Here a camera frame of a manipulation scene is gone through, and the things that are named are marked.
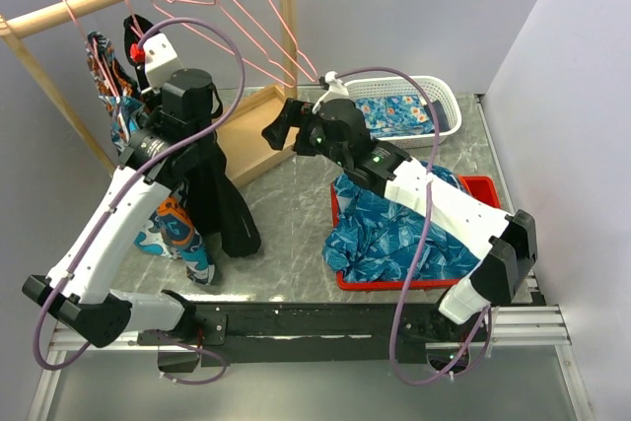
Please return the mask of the black shorts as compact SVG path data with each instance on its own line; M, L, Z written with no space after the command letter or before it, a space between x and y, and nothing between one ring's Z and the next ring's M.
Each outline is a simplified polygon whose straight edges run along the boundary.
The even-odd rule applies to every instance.
M148 36L136 42L140 47L153 36L161 34L151 25ZM145 96L149 99L150 113L162 102L160 92L150 90ZM216 124L224 116L215 119ZM146 124L131 134L129 145L122 153L121 162L134 170L140 169L152 159L164 153L179 142L185 145L164 157L144 172L147 183L156 181L170 189L188 182L188 198L185 209L195 226L203 235L220 234L222 249L230 257L244 257L256 253L261 238L250 211L240 192L227 176L227 157L221 149L217 133L212 131L204 136L197 132L174 144L152 136Z

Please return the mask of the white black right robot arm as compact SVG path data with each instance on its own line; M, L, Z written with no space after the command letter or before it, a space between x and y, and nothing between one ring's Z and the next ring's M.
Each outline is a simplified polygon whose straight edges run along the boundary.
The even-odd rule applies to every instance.
M425 216L478 258L431 318L439 338L456 339L474 314L513 300L537 259L530 214L491 207L431 174L394 144L373 138L348 99L316 105L289 99L261 135L271 149L281 150L291 128L297 130L294 152L328 158L355 184Z

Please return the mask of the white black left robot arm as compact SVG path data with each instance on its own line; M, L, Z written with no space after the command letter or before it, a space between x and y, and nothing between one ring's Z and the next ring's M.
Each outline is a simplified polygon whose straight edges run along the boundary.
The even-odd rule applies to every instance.
M24 294L49 315L103 348L126 331L160 330L173 343L196 337L195 305L164 290L124 293L110 286L143 224L208 158L216 91L209 73L180 69L161 88L161 105L134 132L110 186L80 237L45 275L31 275Z

